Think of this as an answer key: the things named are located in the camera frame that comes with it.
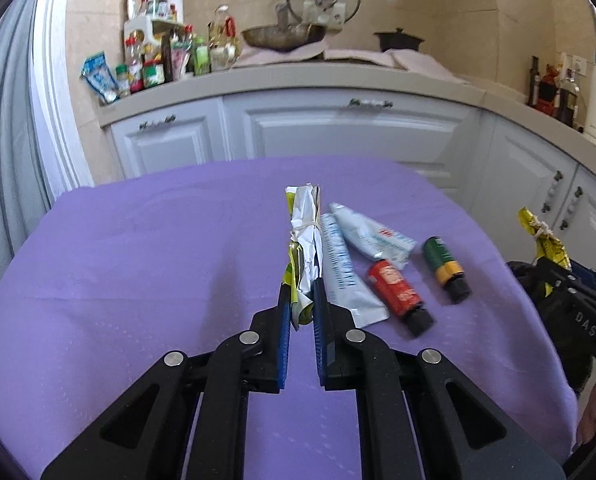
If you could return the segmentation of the white blue lettered tube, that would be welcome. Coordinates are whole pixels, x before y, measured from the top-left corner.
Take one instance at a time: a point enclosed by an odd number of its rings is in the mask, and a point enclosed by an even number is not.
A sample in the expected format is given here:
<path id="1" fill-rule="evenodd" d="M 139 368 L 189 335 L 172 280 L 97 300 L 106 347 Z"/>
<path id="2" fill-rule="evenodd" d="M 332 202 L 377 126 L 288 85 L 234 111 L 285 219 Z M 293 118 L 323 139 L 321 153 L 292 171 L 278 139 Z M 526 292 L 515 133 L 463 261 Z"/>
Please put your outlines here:
<path id="1" fill-rule="evenodd" d="M 323 279 L 328 300 L 351 312 L 356 327 L 363 328 L 388 320 L 389 311 L 355 273 L 339 226 L 332 214 L 321 217 L 323 239 Z"/>

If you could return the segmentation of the green gold bottle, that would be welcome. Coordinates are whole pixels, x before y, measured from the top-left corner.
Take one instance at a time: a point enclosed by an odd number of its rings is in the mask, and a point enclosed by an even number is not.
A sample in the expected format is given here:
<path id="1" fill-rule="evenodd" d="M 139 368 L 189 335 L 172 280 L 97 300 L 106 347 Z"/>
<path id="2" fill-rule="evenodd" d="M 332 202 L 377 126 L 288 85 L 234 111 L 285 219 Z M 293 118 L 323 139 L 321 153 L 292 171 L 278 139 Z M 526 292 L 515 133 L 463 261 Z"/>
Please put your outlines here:
<path id="1" fill-rule="evenodd" d="M 438 236 L 423 244 L 423 256 L 438 285 L 449 295 L 453 304 L 459 304 L 471 294 L 465 271 Z"/>

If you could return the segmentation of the dark glass bottle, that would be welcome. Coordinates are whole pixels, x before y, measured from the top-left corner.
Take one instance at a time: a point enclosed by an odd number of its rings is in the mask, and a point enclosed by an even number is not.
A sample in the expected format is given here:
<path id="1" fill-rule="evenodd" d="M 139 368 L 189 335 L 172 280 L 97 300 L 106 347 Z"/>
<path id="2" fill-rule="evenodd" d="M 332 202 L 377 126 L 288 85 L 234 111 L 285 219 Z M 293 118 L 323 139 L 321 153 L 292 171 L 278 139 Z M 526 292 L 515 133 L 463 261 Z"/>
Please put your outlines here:
<path id="1" fill-rule="evenodd" d="M 538 104 L 539 84 L 541 80 L 539 70 L 539 58 L 537 56 L 533 56 L 533 58 L 531 58 L 531 68 L 529 70 L 529 76 L 530 78 L 527 104 L 532 108 L 536 108 Z"/>

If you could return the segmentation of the dark soy sauce bottle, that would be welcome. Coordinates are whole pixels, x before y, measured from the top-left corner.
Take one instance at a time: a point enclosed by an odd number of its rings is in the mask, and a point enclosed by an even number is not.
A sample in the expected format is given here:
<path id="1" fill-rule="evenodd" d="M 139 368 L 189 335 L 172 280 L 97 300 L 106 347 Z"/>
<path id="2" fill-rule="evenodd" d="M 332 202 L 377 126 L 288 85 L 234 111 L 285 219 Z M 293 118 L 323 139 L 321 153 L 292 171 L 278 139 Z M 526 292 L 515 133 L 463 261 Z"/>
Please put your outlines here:
<path id="1" fill-rule="evenodd" d="M 560 81 L 558 88 L 558 107 L 556 118 L 568 127 L 574 125 L 578 110 L 579 86 L 576 81 L 576 72 L 571 68 L 566 70 L 565 77 Z"/>

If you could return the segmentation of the metal wok pan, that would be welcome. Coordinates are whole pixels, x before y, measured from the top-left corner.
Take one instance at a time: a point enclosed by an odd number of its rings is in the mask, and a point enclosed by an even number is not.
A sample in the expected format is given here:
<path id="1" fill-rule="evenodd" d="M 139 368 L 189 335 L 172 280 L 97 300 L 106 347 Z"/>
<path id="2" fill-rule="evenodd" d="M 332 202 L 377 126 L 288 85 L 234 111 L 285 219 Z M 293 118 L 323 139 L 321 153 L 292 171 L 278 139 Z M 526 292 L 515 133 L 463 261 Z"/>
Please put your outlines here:
<path id="1" fill-rule="evenodd" d="M 241 32 L 249 47 L 286 53 L 322 41 L 327 28 L 318 24 L 289 22 L 289 4 L 276 6 L 277 23 L 245 29 Z"/>

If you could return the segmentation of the pink cloth on stove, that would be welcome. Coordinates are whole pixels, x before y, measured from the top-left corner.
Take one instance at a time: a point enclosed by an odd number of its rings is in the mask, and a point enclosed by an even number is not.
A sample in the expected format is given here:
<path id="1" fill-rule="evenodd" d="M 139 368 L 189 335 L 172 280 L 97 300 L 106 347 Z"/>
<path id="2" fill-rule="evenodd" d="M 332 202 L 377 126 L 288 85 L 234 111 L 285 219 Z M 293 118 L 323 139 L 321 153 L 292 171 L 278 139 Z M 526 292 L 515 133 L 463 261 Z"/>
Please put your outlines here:
<path id="1" fill-rule="evenodd" d="M 287 64 L 314 61 L 321 58 L 325 62 L 365 63 L 406 70 L 432 79 L 466 84 L 466 80 L 454 76 L 432 56 L 412 49 L 389 49 L 386 52 L 354 49 L 330 49 L 327 41 L 307 44 L 290 52 L 277 52 L 271 49 L 244 47 L 235 62 L 235 68 Z"/>

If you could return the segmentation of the blue white snack bag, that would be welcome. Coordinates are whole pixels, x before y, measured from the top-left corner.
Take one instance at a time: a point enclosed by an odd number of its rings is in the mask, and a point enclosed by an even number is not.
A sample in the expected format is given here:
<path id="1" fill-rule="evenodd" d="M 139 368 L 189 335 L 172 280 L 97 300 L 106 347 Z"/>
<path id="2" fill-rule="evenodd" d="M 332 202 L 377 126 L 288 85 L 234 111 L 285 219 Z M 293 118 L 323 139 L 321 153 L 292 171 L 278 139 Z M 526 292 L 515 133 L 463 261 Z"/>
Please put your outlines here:
<path id="1" fill-rule="evenodd" d="M 104 105 L 120 99 L 120 90 L 104 52 L 89 56 L 83 63 L 81 76 Z"/>

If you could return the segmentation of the red labelled bottle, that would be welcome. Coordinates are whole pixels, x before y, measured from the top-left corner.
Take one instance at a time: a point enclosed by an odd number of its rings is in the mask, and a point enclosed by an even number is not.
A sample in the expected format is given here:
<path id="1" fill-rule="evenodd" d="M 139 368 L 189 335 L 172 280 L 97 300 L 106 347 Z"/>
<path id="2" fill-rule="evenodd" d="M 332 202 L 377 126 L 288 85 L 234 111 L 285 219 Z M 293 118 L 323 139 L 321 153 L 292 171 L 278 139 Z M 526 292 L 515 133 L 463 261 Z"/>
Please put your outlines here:
<path id="1" fill-rule="evenodd" d="M 545 74 L 539 81 L 536 109 L 548 116 L 555 112 L 555 99 L 558 90 L 558 77 L 560 73 L 550 64 L 545 67 Z"/>

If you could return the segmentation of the purple tablecloth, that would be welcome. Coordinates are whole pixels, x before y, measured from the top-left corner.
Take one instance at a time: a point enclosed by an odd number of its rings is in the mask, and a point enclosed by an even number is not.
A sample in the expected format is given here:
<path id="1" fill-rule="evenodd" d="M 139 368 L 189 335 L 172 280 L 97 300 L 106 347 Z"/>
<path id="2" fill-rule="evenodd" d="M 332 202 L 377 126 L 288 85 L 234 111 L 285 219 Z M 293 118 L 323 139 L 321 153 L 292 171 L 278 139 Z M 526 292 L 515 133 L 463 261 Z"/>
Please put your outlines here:
<path id="1" fill-rule="evenodd" d="M 0 280 L 0 442 L 45 467 L 165 353 L 195 356 L 273 306 L 287 264 L 289 185 L 423 243 L 441 237 L 472 289 L 452 304 L 422 255 L 405 276 L 435 318 L 392 348 L 442 352 L 556 460 L 578 406 L 522 286 L 478 224 L 415 171 L 370 158 L 213 162 L 63 194 Z"/>

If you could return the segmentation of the black cast iron pot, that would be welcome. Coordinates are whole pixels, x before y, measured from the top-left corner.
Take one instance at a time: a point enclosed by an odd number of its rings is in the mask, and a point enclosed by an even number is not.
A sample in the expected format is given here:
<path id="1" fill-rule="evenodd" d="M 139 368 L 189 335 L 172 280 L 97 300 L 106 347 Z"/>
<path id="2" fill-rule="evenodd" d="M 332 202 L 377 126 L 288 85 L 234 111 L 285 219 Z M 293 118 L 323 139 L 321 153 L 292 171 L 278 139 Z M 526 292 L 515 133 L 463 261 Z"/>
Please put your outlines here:
<path id="1" fill-rule="evenodd" d="M 420 45 L 424 42 L 423 38 L 409 35 L 403 32 L 400 27 L 394 29 L 393 32 L 375 32 L 375 36 L 378 38 L 381 52 L 389 50 L 418 51 Z"/>

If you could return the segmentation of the white light blue tube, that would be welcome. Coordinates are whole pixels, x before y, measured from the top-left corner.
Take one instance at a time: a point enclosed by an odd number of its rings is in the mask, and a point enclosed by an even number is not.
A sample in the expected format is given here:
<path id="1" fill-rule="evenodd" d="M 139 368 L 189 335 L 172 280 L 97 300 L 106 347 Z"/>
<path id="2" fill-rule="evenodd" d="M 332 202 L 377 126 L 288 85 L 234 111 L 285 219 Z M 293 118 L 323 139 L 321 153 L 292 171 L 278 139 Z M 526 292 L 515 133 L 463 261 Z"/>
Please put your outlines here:
<path id="1" fill-rule="evenodd" d="M 347 206 L 331 203 L 329 211 L 342 236 L 358 252 L 369 260 L 386 260 L 399 271 L 405 268 L 415 240 Z"/>

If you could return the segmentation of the yellow foil wrapper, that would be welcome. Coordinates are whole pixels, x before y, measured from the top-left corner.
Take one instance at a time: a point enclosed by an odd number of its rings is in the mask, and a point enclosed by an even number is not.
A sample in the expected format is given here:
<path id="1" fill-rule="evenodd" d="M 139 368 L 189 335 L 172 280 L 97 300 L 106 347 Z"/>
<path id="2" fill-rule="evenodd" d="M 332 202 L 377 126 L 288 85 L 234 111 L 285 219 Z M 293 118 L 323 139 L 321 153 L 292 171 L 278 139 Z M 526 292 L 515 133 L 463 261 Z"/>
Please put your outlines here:
<path id="1" fill-rule="evenodd" d="M 540 258 L 546 257 L 567 270 L 571 269 L 571 260 L 564 243 L 554 234 L 548 224 L 540 220 L 528 208 L 524 207 L 517 214 L 519 224 L 533 238 L 536 243 L 536 258 L 533 263 L 540 266 Z M 555 295 L 560 298 L 560 292 L 551 286 Z"/>

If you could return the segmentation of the red tube black cap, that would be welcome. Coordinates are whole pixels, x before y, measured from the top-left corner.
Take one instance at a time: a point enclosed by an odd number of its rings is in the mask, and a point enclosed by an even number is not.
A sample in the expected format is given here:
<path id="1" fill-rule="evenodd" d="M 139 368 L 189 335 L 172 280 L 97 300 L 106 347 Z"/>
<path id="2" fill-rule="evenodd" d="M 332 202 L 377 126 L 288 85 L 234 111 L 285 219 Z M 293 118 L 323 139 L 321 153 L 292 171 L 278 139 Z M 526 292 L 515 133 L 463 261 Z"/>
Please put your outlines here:
<path id="1" fill-rule="evenodd" d="M 367 277 L 378 297 L 413 336 L 424 334 L 435 324 L 423 299 L 387 260 L 375 262 L 367 271 Z"/>

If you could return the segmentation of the white spice rack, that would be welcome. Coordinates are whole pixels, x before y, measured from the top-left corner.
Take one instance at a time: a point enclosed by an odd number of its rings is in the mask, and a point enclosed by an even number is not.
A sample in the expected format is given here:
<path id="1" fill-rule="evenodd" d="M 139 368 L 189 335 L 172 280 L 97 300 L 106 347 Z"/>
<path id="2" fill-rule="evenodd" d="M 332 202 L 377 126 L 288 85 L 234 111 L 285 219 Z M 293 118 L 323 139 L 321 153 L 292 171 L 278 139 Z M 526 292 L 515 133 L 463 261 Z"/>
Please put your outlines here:
<path id="1" fill-rule="evenodd" d="M 126 41 L 130 37 L 135 37 L 143 47 L 150 44 L 153 51 L 160 52 L 162 37 L 170 32 L 183 37 L 185 25 L 173 20 L 159 18 L 159 16 L 154 18 L 147 14 L 138 15 L 137 18 L 124 23 L 123 40 Z"/>

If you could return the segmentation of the silver yellow wrapper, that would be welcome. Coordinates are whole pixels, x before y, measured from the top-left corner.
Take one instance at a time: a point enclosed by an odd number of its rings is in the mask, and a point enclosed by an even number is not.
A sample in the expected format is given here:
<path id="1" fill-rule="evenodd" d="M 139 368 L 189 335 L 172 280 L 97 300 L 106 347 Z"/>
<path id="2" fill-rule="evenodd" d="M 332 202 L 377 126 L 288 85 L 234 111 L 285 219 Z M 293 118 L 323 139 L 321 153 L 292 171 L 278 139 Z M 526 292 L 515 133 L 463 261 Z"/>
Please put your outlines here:
<path id="1" fill-rule="evenodd" d="M 323 277 L 323 236 L 319 187 L 285 188 L 290 231 L 283 284 L 289 287 L 290 322 L 295 330 L 312 322 L 314 283 Z"/>

